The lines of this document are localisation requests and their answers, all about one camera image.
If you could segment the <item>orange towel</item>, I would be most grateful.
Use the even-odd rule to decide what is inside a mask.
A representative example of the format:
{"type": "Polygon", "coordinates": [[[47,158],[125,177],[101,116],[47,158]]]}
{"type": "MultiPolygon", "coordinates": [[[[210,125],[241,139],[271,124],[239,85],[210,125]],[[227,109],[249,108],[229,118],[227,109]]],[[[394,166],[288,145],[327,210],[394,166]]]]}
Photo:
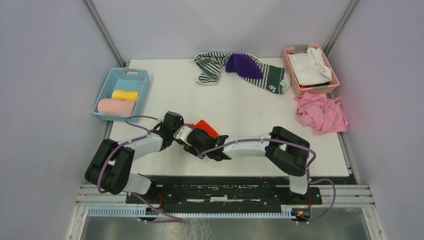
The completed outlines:
{"type": "Polygon", "coordinates": [[[194,124],[193,128],[204,130],[209,136],[214,139],[219,136],[218,132],[203,119],[200,120],[198,123],[194,124]]]}

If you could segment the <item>yellow towel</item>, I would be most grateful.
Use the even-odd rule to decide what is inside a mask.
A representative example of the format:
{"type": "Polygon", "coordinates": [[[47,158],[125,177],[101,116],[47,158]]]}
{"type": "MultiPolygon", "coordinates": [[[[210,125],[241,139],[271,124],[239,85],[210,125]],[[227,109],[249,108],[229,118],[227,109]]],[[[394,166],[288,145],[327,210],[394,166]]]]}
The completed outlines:
{"type": "Polygon", "coordinates": [[[117,89],[112,93],[112,99],[120,101],[137,102],[140,93],[138,91],[125,91],[117,89]]]}

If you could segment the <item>light pink towel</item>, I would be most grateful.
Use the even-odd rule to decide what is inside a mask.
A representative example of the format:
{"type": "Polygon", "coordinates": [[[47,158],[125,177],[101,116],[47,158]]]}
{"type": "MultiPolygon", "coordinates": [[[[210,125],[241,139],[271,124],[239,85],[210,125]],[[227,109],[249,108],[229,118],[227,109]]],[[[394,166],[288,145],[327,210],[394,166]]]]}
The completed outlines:
{"type": "Polygon", "coordinates": [[[130,116],[135,106],[135,101],[103,98],[97,104],[97,112],[105,115],[130,116]]]}

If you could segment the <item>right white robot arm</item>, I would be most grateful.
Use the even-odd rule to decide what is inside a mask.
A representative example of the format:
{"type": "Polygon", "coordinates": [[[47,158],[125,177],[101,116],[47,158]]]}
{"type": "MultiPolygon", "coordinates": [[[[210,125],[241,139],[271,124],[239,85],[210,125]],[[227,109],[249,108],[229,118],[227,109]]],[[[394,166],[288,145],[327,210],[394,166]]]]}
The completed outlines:
{"type": "Polygon", "coordinates": [[[309,166],[317,156],[310,143],[281,127],[257,136],[219,135],[214,138],[205,130],[182,126],[174,135],[184,150],[200,159],[217,162],[242,157],[267,158],[288,175],[289,199],[302,204],[309,198],[309,166]]]}

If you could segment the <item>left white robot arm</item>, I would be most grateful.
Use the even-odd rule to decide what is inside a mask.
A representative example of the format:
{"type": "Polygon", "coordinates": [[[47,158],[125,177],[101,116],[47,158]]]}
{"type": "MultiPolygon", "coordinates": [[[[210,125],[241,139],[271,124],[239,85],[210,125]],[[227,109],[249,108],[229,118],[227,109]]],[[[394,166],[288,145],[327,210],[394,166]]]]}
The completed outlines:
{"type": "Polygon", "coordinates": [[[157,128],[144,128],[145,135],[121,143],[104,139],[85,172],[85,180],[97,186],[99,193],[137,193],[144,203],[154,202],[158,195],[157,189],[152,186],[154,180],[132,173],[133,161],[171,146],[175,133],[183,125],[183,117],[169,111],[157,128]]]}

